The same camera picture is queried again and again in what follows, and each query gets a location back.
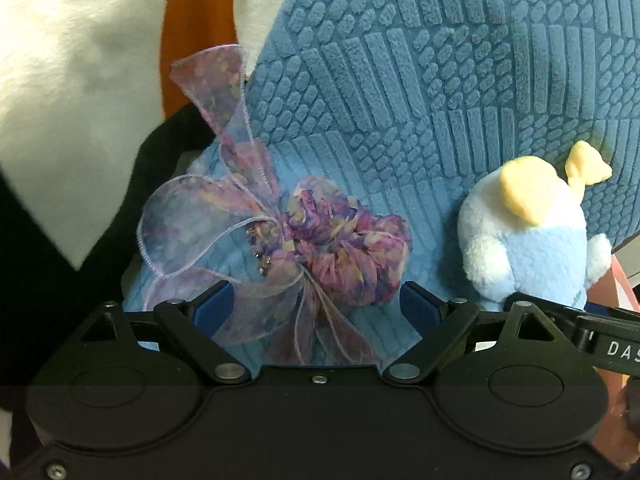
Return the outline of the purple floral bow scrunchie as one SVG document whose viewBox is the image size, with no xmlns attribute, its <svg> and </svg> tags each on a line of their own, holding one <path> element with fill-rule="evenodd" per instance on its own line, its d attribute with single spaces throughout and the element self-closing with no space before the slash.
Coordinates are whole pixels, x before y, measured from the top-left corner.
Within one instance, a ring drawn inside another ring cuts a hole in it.
<svg viewBox="0 0 640 480">
<path fill-rule="evenodd" d="M 184 174 L 161 185 L 137 229 L 154 278 L 147 304 L 233 290 L 213 331 L 230 348 L 261 342 L 273 364 L 381 359 L 352 312 L 396 295 L 411 252 L 408 221 L 379 216 L 320 176 L 283 191 L 272 156 L 254 136 L 245 103 L 245 51 L 213 47 L 175 62 L 172 81 L 216 136 L 222 173 Z"/>
</svg>

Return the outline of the white blue duck plush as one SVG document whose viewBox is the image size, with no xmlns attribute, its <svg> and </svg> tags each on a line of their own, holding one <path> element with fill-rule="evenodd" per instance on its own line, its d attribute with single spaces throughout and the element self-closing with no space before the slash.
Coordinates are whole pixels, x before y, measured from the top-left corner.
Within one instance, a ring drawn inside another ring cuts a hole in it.
<svg viewBox="0 0 640 480">
<path fill-rule="evenodd" d="M 562 176 L 550 162 L 522 156 L 477 182 L 459 211 L 458 240 L 478 296 L 498 306 L 519 292 L 583 309 L 610 270 L 612 245 L 603 233 L 588 235 L 582 200 L 611 176 L 601 154 L 578 141 Z"/>
</svg>

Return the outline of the pink cardboard box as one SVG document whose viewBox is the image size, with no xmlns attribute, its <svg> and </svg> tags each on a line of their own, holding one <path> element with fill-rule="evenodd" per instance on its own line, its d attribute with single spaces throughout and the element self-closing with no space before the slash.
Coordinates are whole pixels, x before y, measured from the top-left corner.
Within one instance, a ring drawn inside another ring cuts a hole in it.
<svg viewBox="0 0 640 480">
<path fill-rule="evenodd" d="M 611 269 L 587 292 L 589 302 L 602 307 L 639 312 L 639 301 L 615 256 Z"/>
</svg>

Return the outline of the striped fleece blanket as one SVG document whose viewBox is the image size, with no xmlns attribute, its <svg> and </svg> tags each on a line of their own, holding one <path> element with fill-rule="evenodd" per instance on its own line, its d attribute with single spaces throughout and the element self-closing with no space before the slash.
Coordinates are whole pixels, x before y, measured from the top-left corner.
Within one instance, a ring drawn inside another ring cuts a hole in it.
<svg viewBox="0 0 640 480">
<path fill-rule="evenodd" d="M 258 55 L 284 0 L 1 0 L 1 463 L 38 438 L 26 389 L 122 296 L 148 196 L 213 133 L 170 81 L 218 44 Z"/>
</svg>

